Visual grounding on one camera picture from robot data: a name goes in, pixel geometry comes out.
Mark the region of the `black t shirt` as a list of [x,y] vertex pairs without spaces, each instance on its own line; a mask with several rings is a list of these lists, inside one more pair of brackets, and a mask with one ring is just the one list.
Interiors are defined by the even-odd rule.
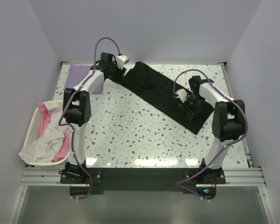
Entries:
[[174,81],[143,62],[136,62],[135,66],[122,76],[119,84],[193,134],[198,134],[214,111],[204,100],[193,107],[186,105],[186,110],[183,110],[182,101],[173,95]]

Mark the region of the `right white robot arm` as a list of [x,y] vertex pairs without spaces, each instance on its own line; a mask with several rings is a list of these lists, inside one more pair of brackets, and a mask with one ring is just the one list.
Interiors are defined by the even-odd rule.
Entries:
[[193,76],[189,79],[189,85],[191,94],[179,89],[174,90],[174,95],[180,99],[180,108],[191,120],[202,114],[202,103],[208,103],[214,109],[211,127],[214,140],[202,161],[202,165],[206,167],[198,172],[201,182],[210,183],[215,178],[214,169],[223,166],[231,145],[241,141],[246,135],[245,103],[224,95],[210,79]]

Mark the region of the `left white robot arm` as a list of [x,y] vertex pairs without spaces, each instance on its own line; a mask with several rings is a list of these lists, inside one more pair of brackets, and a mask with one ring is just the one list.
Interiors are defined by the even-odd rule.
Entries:
[[63,94],[63,113],[65,125],[72,129],[70,137],[70,165],[83,165],[85,157],[85,130],[91,118],[90,96],[106,79],[119,81],[129,62],[129,57],[119,54],[102,53],[98,65],[93,65],[89,74],[75,87],[66,88]]

